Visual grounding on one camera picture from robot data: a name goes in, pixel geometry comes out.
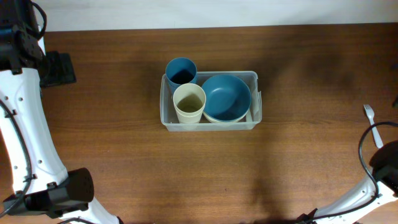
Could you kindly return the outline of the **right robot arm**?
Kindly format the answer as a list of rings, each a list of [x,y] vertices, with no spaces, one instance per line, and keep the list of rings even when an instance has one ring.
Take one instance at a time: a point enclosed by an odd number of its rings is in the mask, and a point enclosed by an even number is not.
[[[373,210],[390,202],[397,201],[397,141],[384,144],[377,130],[378,126],[397,127],[397,123],[385,121],[374,122],[374,111],[370,105],[364,105],[370,127],[365,130],[358,145],[358,156],[366,176],[332,204],[314,209],[309,214],[301,215],[299,224],[346,224],[356,223]],[[369,165],[363,158],[363,142],[373,134],[377,147]]]

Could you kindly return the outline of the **blue bowl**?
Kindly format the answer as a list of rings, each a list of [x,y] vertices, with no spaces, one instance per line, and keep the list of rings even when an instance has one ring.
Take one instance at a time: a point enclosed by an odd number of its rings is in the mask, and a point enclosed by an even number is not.
[[[202,84],[206,94],[205,109],[208,114],[217,115],[230,107],[240,107],[245,113],[251,106],[251,91],[239,77],[221,74],[207,79]]]

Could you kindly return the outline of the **clear plastic container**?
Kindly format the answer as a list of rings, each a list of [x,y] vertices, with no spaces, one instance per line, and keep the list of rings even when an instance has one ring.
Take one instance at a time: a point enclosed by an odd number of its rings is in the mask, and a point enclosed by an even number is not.
[[[246,122],[244,117],[237,123],[211,123],[205,117],[202,117],[197,124],[179,123],[177,114],[172,102],[172,93],[167,81],[167,76],[162,76],[160,89],[160,120],[168,131],[237,131],[250,130],[262,121],[262,96],[258,90],[258,75],[254,71],[228,71],[228,75],[234,75],[241,78],[251,91],[251,115],[252,122]]]

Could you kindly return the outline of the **cream bowl front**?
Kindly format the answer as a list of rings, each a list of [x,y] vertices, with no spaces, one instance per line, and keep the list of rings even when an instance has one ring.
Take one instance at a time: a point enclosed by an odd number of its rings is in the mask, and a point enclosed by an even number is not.
[[[221,120],[212,118],[210,115],[207,115],[206,113],[204,113],[203,115],[211,123],[237,123],[238,121],[241,121],[245,117],[245,115],[244,115],[244,116],[241,116],[241,117],[239,117],[237,119],[233,119],[231,121],[221,121]]]

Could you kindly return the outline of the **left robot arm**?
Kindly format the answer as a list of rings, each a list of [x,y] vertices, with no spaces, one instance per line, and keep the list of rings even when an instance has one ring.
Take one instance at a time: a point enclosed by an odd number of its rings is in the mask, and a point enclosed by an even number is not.
[[[46,51],[46,27],[37,23],[44,15],[33,1],[1,2],[1,135],[14,191],[3,202],[3,214],[120,223],[95,198],[89,170],[67,170],[52,141],[42,89],[75,83],[76,76],[68,54]]]

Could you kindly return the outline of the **white plastic fork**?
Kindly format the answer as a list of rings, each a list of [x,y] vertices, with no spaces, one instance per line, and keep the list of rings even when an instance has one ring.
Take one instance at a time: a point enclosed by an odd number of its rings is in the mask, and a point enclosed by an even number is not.
[[[370,105],[363,105],[363,107],[364,107],[364,112],[365,112],[365,114],[366,114],[366,116],[367,116],[367,118],[369,120],[370,125],[371,126],[374,125],[375,124],[375,122],[374,122],[374,115],[375,114],[374,114],[373,109],[371,108]],[[384,144],[383,144],[383,141],[382,141],[381,136],[379,134],[379,131],[377,130],[376,127],[372,128],[372,133],[373,133],[373,138],[374,138],[374,142],[375,142],[376,147],[379,148],[379,149],[382,148],[384,146]]]

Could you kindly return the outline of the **cream cup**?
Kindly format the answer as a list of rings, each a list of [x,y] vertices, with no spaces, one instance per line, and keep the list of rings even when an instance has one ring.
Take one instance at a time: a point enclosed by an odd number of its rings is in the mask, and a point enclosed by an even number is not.
[[[179,123],[183,124],[193,124],[199,123],[203,114],[202,110],[194,111],[194,112],[184,112],[179,109],[176,110],[177,118]]]
[[[199,122],[206,104],[202,87],[194,83],[183,84],[175,90],[172,99],[179,119],[193,118],[194,123]]]

